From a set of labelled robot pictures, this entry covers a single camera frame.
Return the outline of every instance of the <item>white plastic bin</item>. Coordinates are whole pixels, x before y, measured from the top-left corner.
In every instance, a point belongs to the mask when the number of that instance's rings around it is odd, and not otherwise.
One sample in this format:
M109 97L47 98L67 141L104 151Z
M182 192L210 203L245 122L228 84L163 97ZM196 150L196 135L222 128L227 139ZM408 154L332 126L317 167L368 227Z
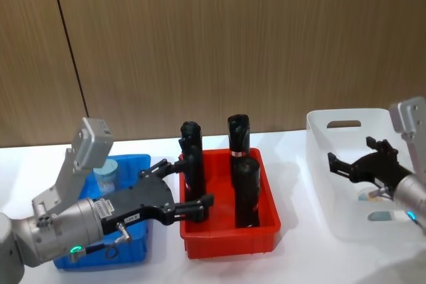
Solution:
M359 121L358 127L327 128L334 122ZM387 139L397 150L399 163L413 170L405 142L392 127L389 112L384 109L318 110L307 115L306 159L314 188L331 232L348 241L424 241L421 228L409 219L369 221L373 212L401 211L389 200L360 201L359 195L374 189L373 184L351 183L347 178L329 171L327 153L333 152L340 160L353 163L374 152L365 138Z

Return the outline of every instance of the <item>blue plastic bin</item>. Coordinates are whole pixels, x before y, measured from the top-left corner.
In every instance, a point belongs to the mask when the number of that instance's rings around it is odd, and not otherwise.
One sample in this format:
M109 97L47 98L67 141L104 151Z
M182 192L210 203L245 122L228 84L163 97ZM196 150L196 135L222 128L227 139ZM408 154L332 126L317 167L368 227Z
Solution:
M151 163L151 157L147 154L127 154L122 156L109 156L108 158L116 160L118 163L118 179L116 181L116 191L123 188L133 186L138 181L138 174L141 170L147 169ZM92 198L99 199L101 193L93 171L86 177L85 186L80 194L80 199ZM145 259L146 255L146 235L148 233L145 221L134 224L127 228L133 240L129 243L121 243L117 245L118 254L113 259L105 258L105 251L102 249L92 254L88 254L79 259L76 263L71 263L68 255L54 260L54 264L58 269L77 269L80 267L134 263ZM121 236L120 232L114 232L106 235L101 242L110 245L113 241Z

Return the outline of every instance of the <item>white table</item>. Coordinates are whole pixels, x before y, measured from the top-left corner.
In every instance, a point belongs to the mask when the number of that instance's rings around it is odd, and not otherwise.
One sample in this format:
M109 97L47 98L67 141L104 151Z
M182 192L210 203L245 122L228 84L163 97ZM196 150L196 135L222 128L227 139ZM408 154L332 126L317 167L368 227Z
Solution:
M22 284L125 283L426 283L425 245L395 239L389 245L337 240L328 230L305 163L304 130L252 134L262 153L280 215L281 241L272 253L189 260L179 225L150 222L143 264L107 270L59 271L48 262L26 267ZM67 146L0 149L0 211L22 218L31 199L53 184ZM203 138L204 149L227 148L227 136ZM116 142L111 154L148 153L152 163L175 160L177 139ZM5 181L12 186L6 187ZM166 178L178 199L177 175Z

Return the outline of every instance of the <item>robotic arm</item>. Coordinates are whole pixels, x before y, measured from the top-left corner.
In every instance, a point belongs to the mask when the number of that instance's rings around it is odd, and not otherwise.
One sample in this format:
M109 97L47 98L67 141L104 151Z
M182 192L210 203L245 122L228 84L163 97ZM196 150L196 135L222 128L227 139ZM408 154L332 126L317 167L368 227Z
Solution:
M34 215L9 219L0 213L0 283L16 284L22 279L24 265L36 267L74 247L81 250L71 254L72 258L103 249L104 245L90 245L118 230L121 236L110 247L114 249L122 241L131 241L127 226L145 219L157 219L164 225L205 219L213 195L176 204L163 181L171 173L186 171L191 159L174 164L164 159L142 171L133 187L100 199L77 201L86 175L103 166L112 143L104 120L83 118L55 185L33 199Z
M398 151L388 141L367 137L367 146L377 152L363 156L353 164L337 159L329 153L330 171L348 178L353 183L371 182L379 189L374 196L387 194L423 229L426 227L426 101L412 98L389 109L393 127L408 145L415 173L397 161Z

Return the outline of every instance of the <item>red plastic bin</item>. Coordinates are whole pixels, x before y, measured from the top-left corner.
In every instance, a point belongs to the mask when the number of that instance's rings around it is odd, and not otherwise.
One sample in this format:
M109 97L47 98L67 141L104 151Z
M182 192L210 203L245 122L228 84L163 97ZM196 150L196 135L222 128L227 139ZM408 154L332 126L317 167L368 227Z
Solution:
M265 253L274 250L275 234L281 228L265 167L258 149L251 157L260 163L259 227L235 228L234 188L230 176L229 149L203 151L208 194L214 194L209 218L202 223L180 222L180 236L190 259L225 255ZM180 174L180 201L185 201L185 180Z

